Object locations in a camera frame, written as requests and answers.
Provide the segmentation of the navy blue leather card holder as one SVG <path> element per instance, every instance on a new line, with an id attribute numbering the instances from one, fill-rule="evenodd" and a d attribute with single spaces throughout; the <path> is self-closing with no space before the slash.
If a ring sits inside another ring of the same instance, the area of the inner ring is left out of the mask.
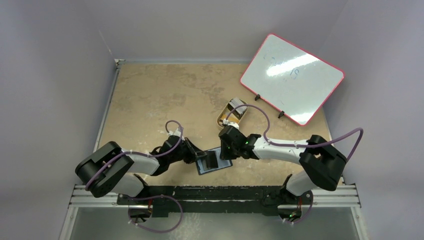
<path id="1" fill-rule="evenodd" d="M 216 147 L 205 151 L 205 155 L 196 160 L 197 173 L 204 175 L 233 166 L 232 160 L 221 159 L 221 148 Z"/>

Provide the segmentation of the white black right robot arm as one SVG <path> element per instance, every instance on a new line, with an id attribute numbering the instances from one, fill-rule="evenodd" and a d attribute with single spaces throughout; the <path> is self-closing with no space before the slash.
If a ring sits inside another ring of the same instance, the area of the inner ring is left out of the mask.
<path id="1" fill-rule="evenodd" d="M 227 125 L 218 137 L 221 159 L 272 159 L 300 165 L 303 170 L 288 176 L 280 191 L 288 204 L 315 188 L 335 191 L 347 163 L 347 158 L 320 135 L 289 141 L 254 133 L 245 136 L 237 127 Z"/>

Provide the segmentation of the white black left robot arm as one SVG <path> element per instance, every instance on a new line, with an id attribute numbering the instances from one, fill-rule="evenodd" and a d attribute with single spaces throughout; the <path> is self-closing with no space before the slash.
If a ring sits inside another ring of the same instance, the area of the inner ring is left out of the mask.
<path id="1" fill-rule="evenodd" d="M 149 191 L 140 174 L 159 176 L 173 163 L 192 164 L 207 154 L 188 138 L 176 135 L 148 153 L 124 150 L 115 141 L 109 141 L 81 161 L 75 174 L 95 198 L 108 193 L 124 194 L 142 205 L 148 201 Z"/>

